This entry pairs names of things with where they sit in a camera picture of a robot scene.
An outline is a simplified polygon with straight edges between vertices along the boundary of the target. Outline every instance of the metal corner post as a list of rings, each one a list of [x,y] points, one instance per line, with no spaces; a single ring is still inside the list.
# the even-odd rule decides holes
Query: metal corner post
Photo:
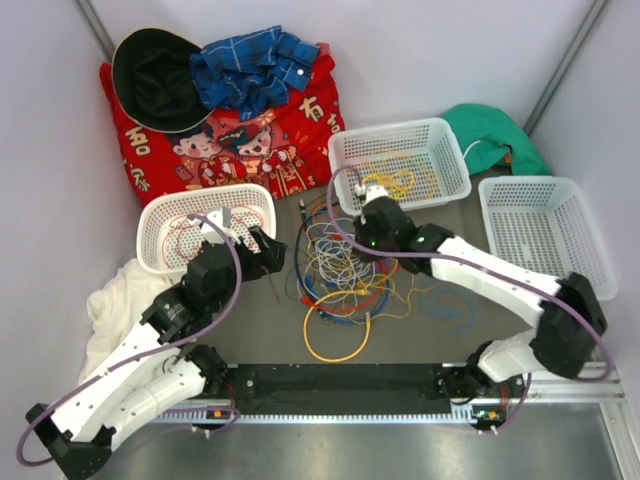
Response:
[[[75,4],[80,16],[84,20],[87,28],[95,38],[95,41],[107,60],[111,60],[113,52],[115,52],[115,44],[109,32],[104,27],[98,12],[93,6],[92,0],[72,0]]]
[[[560,85],[564,81],[567,72],[575,62],[576,58],[579,56],[582,48],[584,47],[586,41],[591,37],[592,33],[595,31],[596,26],[600,23],[600,20],[604,17],[607,6],[611,3],[611,0],[595,0],[591,9],[587,13],[587,16],[584,18],[580,28],[576,32],[573,40],[569,44],[569,48],[564,53],[562,60],[556,67],[555,72],[551,76],[551,79],[547,83],[542,95],[538,99],[536,106],[533,108],[531,115],[527,119],[524,125],[524,131],[527,135],[531,136],[533,131],[540,123],[542,116],[544,115],[547,107],[553,100],[553,97],[557,93]]]

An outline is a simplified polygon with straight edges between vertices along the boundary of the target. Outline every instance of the cartoon child figure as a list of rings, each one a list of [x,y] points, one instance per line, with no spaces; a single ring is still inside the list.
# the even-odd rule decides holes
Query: cartoon child figure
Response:
[[[213,127],[207,122],[185,132],[167,135],[176,155],[183,157],[175,172],[183,181],[198,178],[203,187],[221,184],[221,177],[235,177],[230,157],[217,157],[222,147],[214,139]]]
[[[296,157],[296,147],[282,145],[272,147],[271,126],[260,128],[258,125],[242,125],[221,135],[218,143],[230,152],[240,155],[244,175],[257,176],[269,173]]]

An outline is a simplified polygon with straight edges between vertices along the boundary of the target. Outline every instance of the white wall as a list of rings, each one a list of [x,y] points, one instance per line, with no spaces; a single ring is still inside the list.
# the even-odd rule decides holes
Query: white wall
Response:
[[[578,182],[620,292],[605,305],[623,385],[640,421],[640,1],[611,2],[534,135],[556,175]]]
[[[524,124],[590,1],[93,0],[114,41],[147,26],[205,44],[275,24],[328,42],[349,128],[460,102]]]
[[[51,479],[57,468],[14,459],[24,414],[75,384],[86,298],[135,255],[139,208],[100,88],[103,57],[72,2],[6,4],[0,45],[0,477]],[[28,445],[29,458],[45,456]]]

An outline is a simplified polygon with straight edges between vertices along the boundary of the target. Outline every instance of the gray floor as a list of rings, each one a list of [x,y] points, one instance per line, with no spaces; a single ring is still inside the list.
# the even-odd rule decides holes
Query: gray floor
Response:
[[[145,427],[117,452],[166,429]],[[498,437],[447,426],[250,426],[158,437],[104,480],[621,479],[596,405],[527,405]]]
[[[494,170],[492,174],[506,171]],[[472,194],[448,205],[412,212],[416,224],[436,223],[453,230],[473,245],[488,250],[480,202],[476,189],[482,176],[474,176]],[[276,202],[277,238],[293,247],[300,225],[298,202],[309,201],[321,190]],[[302,321],[307,307],[288,300],[285,279],[291,269],[291,255],[285,269],[272,276],[280,297],[276,305],[268,280],[243,284],[240,301],[232,316],[210,335],[201,339],[214,345],[228,363],[317,363],[306,350],[302,338]],[[394,275],[398,291],[406,296],[411,276],[406,272]],[[429,279],[416,277],[419,285]],[[295,292],[292,276],[289,291]],[[455,297],[442,296],[444,307],[455,308],[462,314],[457,319],[431,318],[418,308],[417,295],[413,298],[412,314],[403,320],[380,319],[374,322],[371,339],[366,349],[352,362],[358,363],[439,363],[463,362],[469,354],[487,340],[509,337],[526,326],[504,308],[472,293],[468,293],[476,310],[474,326],[463,333],[450,336],[456,327],[467,325],[471,313],[456,305]],[[406,309],[390,302],[385,312],[403,314]],[[352,352],[362,341],[363,327],[327,325],[314,314],[310,326],[310,339],[314,348],[325,356],[343,356]]]

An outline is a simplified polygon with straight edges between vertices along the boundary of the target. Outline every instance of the black hat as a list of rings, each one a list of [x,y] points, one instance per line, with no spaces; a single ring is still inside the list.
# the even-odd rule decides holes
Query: black hat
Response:
[[[113,55],[113,86],[124,112],[150,130],[177,133],[209,116],[191,77],[197,45],[158,28],[125,38]]]

